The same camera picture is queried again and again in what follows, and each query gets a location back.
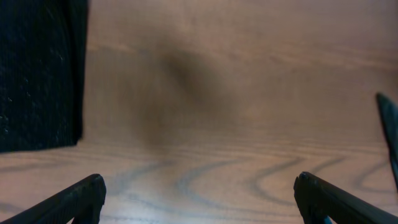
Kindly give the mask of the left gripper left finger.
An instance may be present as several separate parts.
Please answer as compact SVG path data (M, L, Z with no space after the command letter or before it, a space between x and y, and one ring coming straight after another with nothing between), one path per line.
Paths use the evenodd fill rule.
M98 224L106 186L92 174L1 224Z

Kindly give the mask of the black sparkly skirt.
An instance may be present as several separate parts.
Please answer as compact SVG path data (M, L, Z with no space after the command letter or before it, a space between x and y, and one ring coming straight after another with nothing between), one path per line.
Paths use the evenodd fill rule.
M1 0L2 152L80 140L88 12L88 0Z

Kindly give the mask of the black red jacket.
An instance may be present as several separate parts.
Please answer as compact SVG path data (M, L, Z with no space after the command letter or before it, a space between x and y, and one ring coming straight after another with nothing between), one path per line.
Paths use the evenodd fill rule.
M382 93L376 94L376 102L397 186L397 106Z

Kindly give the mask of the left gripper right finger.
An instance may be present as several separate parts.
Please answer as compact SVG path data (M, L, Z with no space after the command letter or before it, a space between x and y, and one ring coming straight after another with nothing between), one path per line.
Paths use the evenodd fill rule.
M294 198L305 224L390 224L397 217L309 173L294 182Z

